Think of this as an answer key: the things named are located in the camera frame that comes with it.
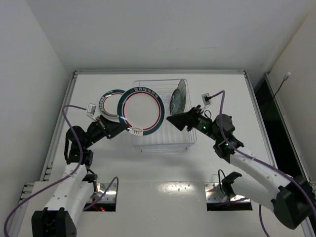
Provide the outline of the blue patterned small plate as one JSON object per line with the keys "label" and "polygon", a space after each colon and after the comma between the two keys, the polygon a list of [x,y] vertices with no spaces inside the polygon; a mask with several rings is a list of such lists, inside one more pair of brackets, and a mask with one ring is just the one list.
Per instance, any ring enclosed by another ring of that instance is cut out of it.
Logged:
{"label": "blue patterned small plate", "polygon": [[175,89],[172,93],[170,102],[169,102],[169,112],[171,115],[178,113],[181,104],[181,92],[179,89]]}

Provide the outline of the white plate with black rings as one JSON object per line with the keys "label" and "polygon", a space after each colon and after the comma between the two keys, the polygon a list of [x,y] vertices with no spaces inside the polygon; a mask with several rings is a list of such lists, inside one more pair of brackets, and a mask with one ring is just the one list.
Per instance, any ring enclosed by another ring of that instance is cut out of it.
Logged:
{"label": "white plate with black rings", "polygon": [[187,99],[187,87],[186,87],[186,82],[184,79],[180,80],[177,88],[180,91],[180,105],[177,112],[183,113],[185,110],[186,99]]}

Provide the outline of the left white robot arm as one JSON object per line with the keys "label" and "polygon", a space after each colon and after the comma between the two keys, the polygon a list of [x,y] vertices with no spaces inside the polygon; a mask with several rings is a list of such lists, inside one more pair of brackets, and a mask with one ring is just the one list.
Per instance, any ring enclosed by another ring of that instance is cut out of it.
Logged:
{"label": "left white robot arm", "polygon": [[66,166],[56,190],[43,210],[31,218],[34,237],[75,237],[77,223],[87,201],[97,192],[97,175],[89,174],[93,151],[89,149],[103,138],[112,139],[128,129],[125,123],[98,116],[88,129],[72,126],[66,133]]}

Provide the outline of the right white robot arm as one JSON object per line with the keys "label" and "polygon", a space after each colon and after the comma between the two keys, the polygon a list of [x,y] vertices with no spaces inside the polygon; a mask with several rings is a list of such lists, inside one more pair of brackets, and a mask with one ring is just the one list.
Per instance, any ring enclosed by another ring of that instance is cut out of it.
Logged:
{"label": "right white robot arm", "polygon": [[221,181],[220,192],[226,197],[245,196],[269,209],[287,228],[297,228],[316,212],[313,192],[301,175],[295,178],[252,157],[251,152],[233,132],[232,117],[221,114],[215,120],[205,117],[200,106],[188,112],[168,116],[167,120],[178,130],[193,128],[215,141],[217,156],[247,173],[232,172]]}

